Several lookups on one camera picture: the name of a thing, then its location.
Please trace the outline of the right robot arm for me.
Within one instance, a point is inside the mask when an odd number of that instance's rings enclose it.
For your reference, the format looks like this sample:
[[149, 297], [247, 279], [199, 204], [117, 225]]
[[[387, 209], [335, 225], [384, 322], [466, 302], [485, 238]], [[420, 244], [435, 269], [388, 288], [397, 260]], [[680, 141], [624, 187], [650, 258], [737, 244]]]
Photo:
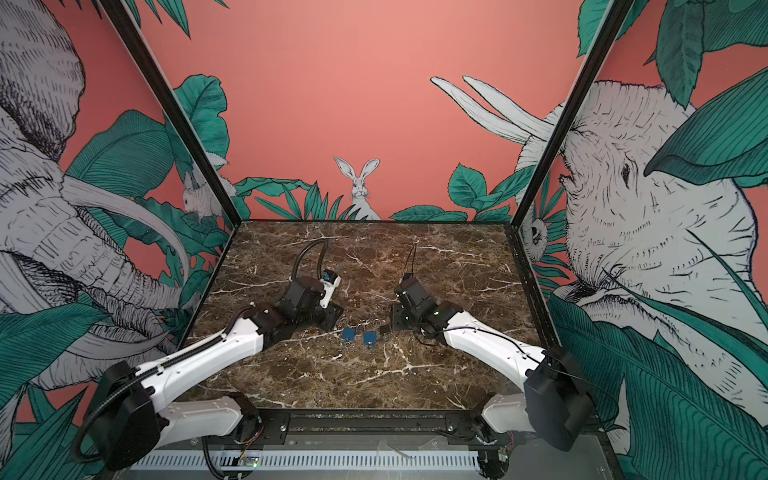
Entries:
[[494, 394], [473, 420], [478, 440], [508, 433], [532, 433], [568, 452], [595, 409], [588, 382], [575, 358], [560, 346], [548, 349], [515, 340], [452, 302], [437, 302], [407, 272], [394, 289], [391, 319], [432, 340], [481, 361], [511, 381], [518, 394]]

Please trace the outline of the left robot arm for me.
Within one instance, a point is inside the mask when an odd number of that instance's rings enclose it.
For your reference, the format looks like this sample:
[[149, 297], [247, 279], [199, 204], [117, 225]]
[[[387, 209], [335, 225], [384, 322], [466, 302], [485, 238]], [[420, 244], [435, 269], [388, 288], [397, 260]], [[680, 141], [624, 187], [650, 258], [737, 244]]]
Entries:
[[242, 309], [226, 328], [190, 347], [137, 367], [124, 361], [113, 365], [74, 436], [73, 460], [101, 461], [117, 471], [183, 440], [231, 434], [243, 443], [256, 439], [262, 420], [245, 394], [193, 402], [182, 402], [180, 396], [230, 365], [290, 339], [302, 326], [332, 330], [343, 312], [332, 301], [340, 283], [330, 270], [317, 278], [294, 278], [276, 303]]

